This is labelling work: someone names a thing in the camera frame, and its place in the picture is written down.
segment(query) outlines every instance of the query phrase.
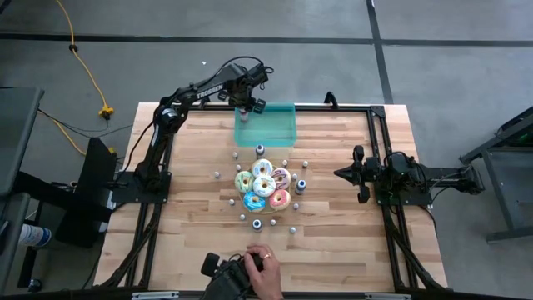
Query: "human hand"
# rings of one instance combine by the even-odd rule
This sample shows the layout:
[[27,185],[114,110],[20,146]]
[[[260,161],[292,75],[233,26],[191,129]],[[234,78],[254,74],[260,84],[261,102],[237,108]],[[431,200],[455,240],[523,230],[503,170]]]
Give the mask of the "human hand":
[[[263,261],[263,270],[257,271],[252,255],[258,254]],[[244,267],[250,276],[253,291],[261,300],[282,300],[280,263],[267,245],[253,243],[244,254]]]

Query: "yellow extension cord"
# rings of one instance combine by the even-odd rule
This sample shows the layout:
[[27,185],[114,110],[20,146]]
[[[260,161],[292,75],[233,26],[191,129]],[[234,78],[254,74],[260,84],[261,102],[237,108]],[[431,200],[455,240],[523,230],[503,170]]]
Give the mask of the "yellow extension cord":
[[[67,10],[65,9],[65,7],[61,4],[61,2],[59,0],[56,0],[56,3],[57,5],[59,5],[59,7],[61,8],[61,10],[63,10],[63,13],[65,14],[65,17],[67,18],[67,21],[68,21],[68,26],[70,27],[70,43],[72,46],[76,46],[75,43],[74,43],[74,29],[72,28],[72,22],[70,21],[70,17],[68,16],[68,12]],[[112,107],[109,107],[107,105],[107,102],[106,102],[106,98],[103,96],[103,92],[102,90],[100,89],[100,87],[97,85],[97,82],[96,80],[94,80],[94,77],[92,76],[91,74],[91,71],[89,71],[89,68],[87,67],[87,65],[83,62],[83,60],[77,55],[76,53],[76,50],[73,48],[71,49],[71,52],[72,54],[74,54],[74,57],[82,64],[83,68],[85,69],[85,71],[87,72],[87,75],[91,78],[91,81],[92,81],[92,85],[94,86],[94,88],[97,89],[98,93],[100,94],[100,97],[102,98],[102,102],[103,102],[103,107],[102,107],[102,110],[98,112],[98,115],[100,115],[101,117],[105,118],[106,120],[109,119],[109,116],[111,116],[114,112],[113,108]],[[63,126],[56,120],[53,120],[52,121],[57,125],[57,127],[59,128],[59,130],[61,130],[61,132],[63,133],[63,135],[68,139],[68,141],[72,144],[72,146],[79,152],[81,153],[83,156],[86,155],[86,153],[72,140],[72,138],[70,137],[70,135],[68,135],[67,131],[63,128]]]

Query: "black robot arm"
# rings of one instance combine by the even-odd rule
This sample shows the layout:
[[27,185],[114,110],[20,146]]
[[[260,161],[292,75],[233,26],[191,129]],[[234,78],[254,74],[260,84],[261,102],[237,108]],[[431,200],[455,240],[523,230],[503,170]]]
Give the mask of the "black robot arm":
[[144,160],[135,169],[134,178],[139,188],[145,193],[156,193],[161,187],[162,155],[169,139],[187,120],[189,108],[194,102],[206,101],[209,96],[218,93],[218,99],[227,100],[230,106],[247,112],[262,113],[266,103],[252,97],[252,90],[268,81],[268,74],[272,71],[271,67],[266,67],[261,61],[250,70],[230,63],[210,78],[190,83],[188,87],[178,88],[171,96],[162,98],[153,113],[152,140]]
[[478,172],[471,166],[426,167],[403,152],[387,155],[383,164],[378,157],[365,156],[363,147],[353,150],[354,163],[334,173],[353,185],[359,185],[359,203],[370,198],[370,189],[365,183],[374,183],[381,204],[431,204],[432,188],[454,188],[459,192],[478,194],[484,190]]

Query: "blue frosted donut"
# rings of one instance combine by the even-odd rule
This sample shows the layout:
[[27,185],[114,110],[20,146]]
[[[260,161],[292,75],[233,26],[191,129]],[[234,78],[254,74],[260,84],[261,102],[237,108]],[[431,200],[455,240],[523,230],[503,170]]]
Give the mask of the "blue frosted donut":
[[260,212],[265,208],[267,201],[264,197],[257,196],[254,192],[244,194],[244,207],[250,212]]

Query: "donut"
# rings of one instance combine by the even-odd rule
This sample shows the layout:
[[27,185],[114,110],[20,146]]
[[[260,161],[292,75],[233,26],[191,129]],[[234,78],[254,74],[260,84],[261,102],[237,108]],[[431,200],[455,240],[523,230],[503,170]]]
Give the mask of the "donut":
[[271,162],[269,162],[268,159],[265,158],[258,159],[252,164],[252,174],[255,178],[258,178],[260,176],[270,176],[272,170],[273,167]]
[[271,176],[276,182],[276,189],[286,189],[291,185],[291,174],[283,167],[272,171]]
[[268,197],[276,191],[276,182],[270,176],[257,177],[253,182],[253,192],[257,196]]
[[265,208],[267,201],[264,197],[257,196],[254,192],[247,192],[244,194],[244,207],[250,212],[260,212]]
[[253,175],[248,171],[239,172],[235,176],[235,188],[241,193],[250,192],[253,189]]
[[291,194],[286,190],[277,190],[269,198],[268,203],[274,210],[282,210],[291,204]]

